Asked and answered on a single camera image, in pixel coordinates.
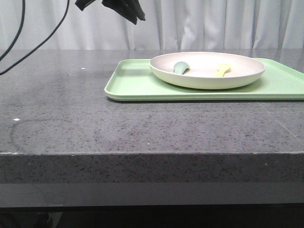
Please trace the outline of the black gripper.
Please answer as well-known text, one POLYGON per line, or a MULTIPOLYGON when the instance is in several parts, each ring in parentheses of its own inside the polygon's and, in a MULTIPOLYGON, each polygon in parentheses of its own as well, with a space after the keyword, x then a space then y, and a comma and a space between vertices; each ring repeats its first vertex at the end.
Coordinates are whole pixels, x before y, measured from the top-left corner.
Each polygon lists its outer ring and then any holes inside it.
MULTIPOLYGON (((83 11, 95 0, 76 0, 75 5, 83 11)), ((145 21, 145 13, 138 0, 103 0, 102 4, 118 13, 133 24, 137 24, 137 19, 145 21)))

